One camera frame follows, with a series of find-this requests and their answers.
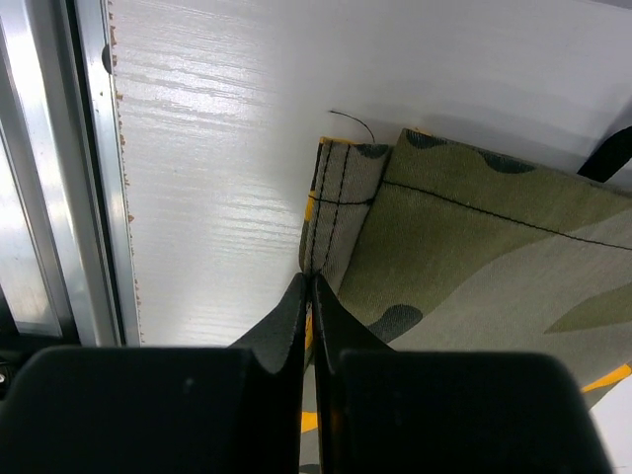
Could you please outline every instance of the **black stitching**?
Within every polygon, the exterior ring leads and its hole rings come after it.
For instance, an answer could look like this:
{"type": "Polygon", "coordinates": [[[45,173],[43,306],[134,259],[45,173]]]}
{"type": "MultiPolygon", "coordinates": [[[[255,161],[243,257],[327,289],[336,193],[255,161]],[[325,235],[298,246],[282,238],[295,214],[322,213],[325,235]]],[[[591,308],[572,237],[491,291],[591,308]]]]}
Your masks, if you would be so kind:
{"type": "MultiPolygon", "coordinates": [[[[329,150],[327,150],[327,156],[325,157],[325,165],[323,167],[323,179],[320,182],[320,192],[318,196],[323,195],[323,190],[325,189],[325,178],[327,178],[327,167],[329,166],[329,157],[332,154],[332,148],[334,147],[333,143],[330,143],[329,150]]],[[[316,245],[316,232],[318,231],[318,218],[320,217],[320,206],[318,204],[318,209],[316,209],[316,221],[314,222],[314,233],[312,234],[312,251],[309,256],[309,271],[314,273],[314,246],[316,245]]]]}
{"type": "Polygon", "coordinates": [[[432,191],[421,190],[419,188],[414,188],[412,186],[402,185],[401,183],[393,183],[392,181],[386,181],[386,180],[383,180],[382,183],[384,183],[385,185],[398,186],[398,187],[404,188],[406,190],[417,191],[419,193],[423,193],[425,195],[432,196],[434,198],[439,198],[441,200],[445,200],[446,202],[450,202],[452,204],[460,205],[461,207],[465,207],[467,209],[476,210],[476,211],[481,212],[483,214],[491,215],[493,217],[498,217],[499,219],[502,219],[502,220],[507,220],[507,221],[512,222],[514,224],[524,225],[526,227],[530,227],[531,229],[541,230],[541,231],[544,231],[544,232],[548,232],[550,234],[555,234],[555,235],[559,235],[561,237],[566,237],[567,239],[576,240],[578,242],[585,242],[587,244],[602,245],[603,247],[610,247],[612,249],[620,249],[620,250],[632,251],[632,248],[630,248],[630,247],[625,247],[625,246],[622,246],[622,245],[615,245],[615,244],[606,244],[605,242],[599,242],[599,241],[596,241],[596,240],[583,239],[582,237],[575,237],[574,235],[565,234],[564,232],[558,232],[557,230],[547,229],[546,227],[540,227],[539,225],[529,224],[528,222],[522,222],[521,220],[515,220],[515,219],[512,219],[511,217],[507,217],[505,215],[496,214],[495,212],[491,212],[489,210],[481,209],[480,207],[474,207],[473,205],[465,204],[463,202],[459,202],[458,200],[454,200],[454,199],[450,199],[449,197],[438,195],[437,193],[433,193],[432,191]]]}
{"type": "Polygon", "coordinates": [[[327,204],[335,204],[335,205],[364,205],[364,204],[373,204],[375,201],[375,197],[370,197],[366,200],[358,200],[355,202],[340,202],[339,200],[330,200],[330,199],[322,199],[321,197],[313,197],[312,199],[318,202],[326,202],[327,204]]]}
{"type": "MultiPolygon", "coordinates": [[[[345,154],[345,166],[343,167],[343,177],[340,179],[340,189],[338,190],[338,202],[340,202],[341,197],[343,196],[343,186],[345,185],[345,174],[347,172],[347,162],[349,161],[349,152],[351,151],[352,146],[347,145],[347,153],[345,154]]],[[[336,212],[334,213],[334,224],[332,225],[332,231],[329,234],[329,244],[327,245],[327,253],[325,254],[325,261],[323,262],[323,266],[320,268],[321,273],[325,270],[325,266],[327,265],[327,259],[329,259],[329,251],[332,250],[332,241],[334,240],[334,230],[336,230],[336,222],[338,221],[338,211],[340,210],[340,206],[336,206],[336,212]]]]}

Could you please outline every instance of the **black strap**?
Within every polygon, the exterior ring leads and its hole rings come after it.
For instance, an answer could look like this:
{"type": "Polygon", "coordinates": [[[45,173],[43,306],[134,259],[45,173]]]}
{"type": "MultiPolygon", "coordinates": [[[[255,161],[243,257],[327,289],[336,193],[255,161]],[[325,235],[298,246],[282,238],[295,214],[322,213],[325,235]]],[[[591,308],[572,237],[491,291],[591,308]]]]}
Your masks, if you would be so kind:
{"type": "Polygon", "coordinates": [[[632,158],[632,126],[605,140],[578,171],[578,175],[605,183],[632,158]]]}

